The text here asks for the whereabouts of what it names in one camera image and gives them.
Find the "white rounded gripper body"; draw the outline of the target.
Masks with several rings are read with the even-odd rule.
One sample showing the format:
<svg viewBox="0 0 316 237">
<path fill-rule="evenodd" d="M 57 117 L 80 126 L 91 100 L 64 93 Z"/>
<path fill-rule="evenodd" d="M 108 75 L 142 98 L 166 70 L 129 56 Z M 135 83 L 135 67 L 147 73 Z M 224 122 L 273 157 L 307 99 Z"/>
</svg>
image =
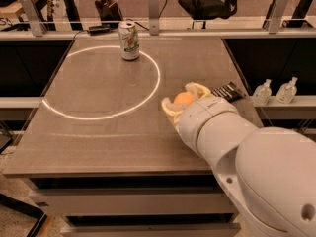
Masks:
<svg viewBox="0 0 316 237">
<path fill-rule="evenodd" d="M 193 102 L 181 114 L 178 133 L 182 141 L 198 153 L 198 137 L 201 129 L 214 117 L 225 113 L 238 114 L 237 109 L 220 97 L 205 97 Z"/>
</svg>

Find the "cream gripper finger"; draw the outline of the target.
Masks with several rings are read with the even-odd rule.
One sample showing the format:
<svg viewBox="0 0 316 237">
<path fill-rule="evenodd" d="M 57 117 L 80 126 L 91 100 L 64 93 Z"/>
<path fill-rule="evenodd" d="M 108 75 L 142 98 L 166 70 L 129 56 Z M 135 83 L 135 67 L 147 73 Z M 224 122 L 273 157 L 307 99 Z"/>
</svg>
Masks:
<svg viewBox="0 0 316 237">
<path fill-rule="evenodd" d="M 211 96 L 211 91 L 207 87 L 199 83 L 194 83 L 194 82 L 188 83 L 185 85 L 185 89 L 187 92 L 190 92 L 193 94 L 195 101 Z"/>
<path fill-rule="evenodd" d="M 186 106 L 184 104 L 174 104 L 169 98 L 164 98 L 161 101 L 161 107 L 174 129 L 178 129 L 182 112 Z"/>
</svg>

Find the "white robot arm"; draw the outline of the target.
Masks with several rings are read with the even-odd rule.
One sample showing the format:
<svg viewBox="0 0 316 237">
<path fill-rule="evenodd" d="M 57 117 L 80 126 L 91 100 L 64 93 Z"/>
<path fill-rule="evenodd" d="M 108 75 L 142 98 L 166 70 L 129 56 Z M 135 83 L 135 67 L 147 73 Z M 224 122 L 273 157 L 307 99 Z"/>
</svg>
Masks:
<svg viewBox="0 0 316 237">
<path fill-rule="evenodd" d="M 198 83 L 161 106 L 256 237 L 316 237 L 315 141 L 280 127 L 258 128 Z"/>
</svg>

